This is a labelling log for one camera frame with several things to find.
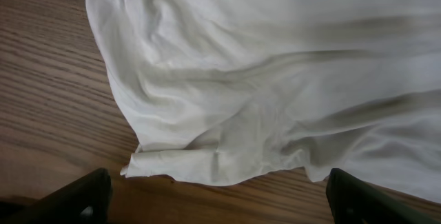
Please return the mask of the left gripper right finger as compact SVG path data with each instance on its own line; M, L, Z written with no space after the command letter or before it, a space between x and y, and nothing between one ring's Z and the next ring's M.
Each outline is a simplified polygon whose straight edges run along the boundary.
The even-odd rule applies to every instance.
M326 196L335 224L440 224L338 168L331 170Z

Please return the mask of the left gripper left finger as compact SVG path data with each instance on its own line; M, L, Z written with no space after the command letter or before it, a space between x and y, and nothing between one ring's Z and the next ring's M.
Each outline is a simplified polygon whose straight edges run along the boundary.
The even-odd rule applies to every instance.
M29 206L2 201L1 222L107 223L111 198L111 177L99 168Z

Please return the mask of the white t-shirt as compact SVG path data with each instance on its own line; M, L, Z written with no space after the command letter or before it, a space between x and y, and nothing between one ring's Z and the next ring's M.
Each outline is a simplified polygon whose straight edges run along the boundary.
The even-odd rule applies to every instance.
M440 201L440 0L86 0L125 177L340 168Z

